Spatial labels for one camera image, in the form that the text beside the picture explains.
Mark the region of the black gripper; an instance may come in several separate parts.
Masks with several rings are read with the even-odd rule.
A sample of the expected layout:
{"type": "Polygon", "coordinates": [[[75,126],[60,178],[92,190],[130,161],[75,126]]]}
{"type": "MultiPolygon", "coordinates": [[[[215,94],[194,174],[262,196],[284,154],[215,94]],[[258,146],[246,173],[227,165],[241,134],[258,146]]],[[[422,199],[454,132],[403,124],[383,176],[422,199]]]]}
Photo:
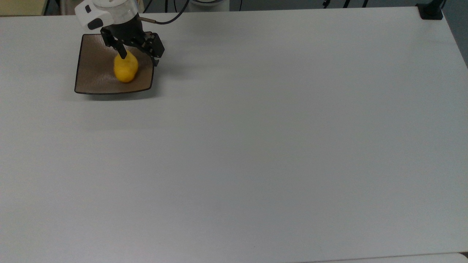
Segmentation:
{"type": "Polygon", "coordinates": [[[122,59],[127,58],[124,45],[136,44],[136,48],[149,56],[153,66],[157,67],[159,59],[165,52],[165,47],[157,33],[143,31],[139,16],[121,24],[104,26],[100,29],[100,34],[104,44],[116,50],[122,59]]]}

